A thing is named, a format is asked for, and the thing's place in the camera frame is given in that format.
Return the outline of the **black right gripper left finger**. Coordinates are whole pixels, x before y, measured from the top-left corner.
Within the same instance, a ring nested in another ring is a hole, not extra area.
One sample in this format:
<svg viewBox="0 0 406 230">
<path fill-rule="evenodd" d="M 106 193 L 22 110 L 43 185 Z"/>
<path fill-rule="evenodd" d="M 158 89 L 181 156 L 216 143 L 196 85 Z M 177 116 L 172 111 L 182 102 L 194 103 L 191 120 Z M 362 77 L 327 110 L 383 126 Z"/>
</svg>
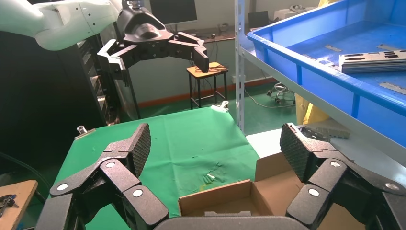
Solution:
<svg viewBox="0 0 406 230">
<path fill-rule="evenodd" d="M 147 123 L 131 137 L 110 143 L 95 163 L 50 189 L 36 229 L 83 230 L 107 205 L 129 228 L 154 229 L 169 218 L 169 211 L 139 178 L 150 149 Z"/>
</svg>

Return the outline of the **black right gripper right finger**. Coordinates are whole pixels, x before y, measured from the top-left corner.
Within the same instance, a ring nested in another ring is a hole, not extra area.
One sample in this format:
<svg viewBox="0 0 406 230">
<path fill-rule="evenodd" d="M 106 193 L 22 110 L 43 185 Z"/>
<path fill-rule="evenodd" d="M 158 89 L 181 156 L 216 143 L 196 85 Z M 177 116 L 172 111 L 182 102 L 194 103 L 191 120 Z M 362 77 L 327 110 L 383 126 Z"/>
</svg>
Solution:
<svg viewBox="0 0 406 230">
<path fill-rule="evenodd" d="M 304 184 L 286 216 L 317 229 L 333 204 L 344 207 L 367 230 L 406 227 L 406 190 L 351 162 L 329 142 L 306 137 L 294 124 L 282 126 L 281 151 Z"/>
</svg>

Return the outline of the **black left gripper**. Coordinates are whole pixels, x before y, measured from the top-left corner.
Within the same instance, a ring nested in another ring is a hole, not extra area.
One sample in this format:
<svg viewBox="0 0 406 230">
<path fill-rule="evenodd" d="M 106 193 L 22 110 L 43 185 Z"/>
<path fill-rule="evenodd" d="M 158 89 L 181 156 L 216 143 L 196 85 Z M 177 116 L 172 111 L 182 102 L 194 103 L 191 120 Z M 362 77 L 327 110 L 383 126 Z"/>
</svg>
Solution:
<svg viewBox="0 0 406 230">
<path fill-rule="evenodd" d="M 173 57 L 191 60 L 204 73 L 209 70 L 209 57 L 204 40 L 184 32 L 173 34 L 146 8 L 122 9 L 117 26 L 123 43 L 109 40 L 97 53 L 101 69 L 130 86 L 128 68 L 140 60 Z"/>
</svg>

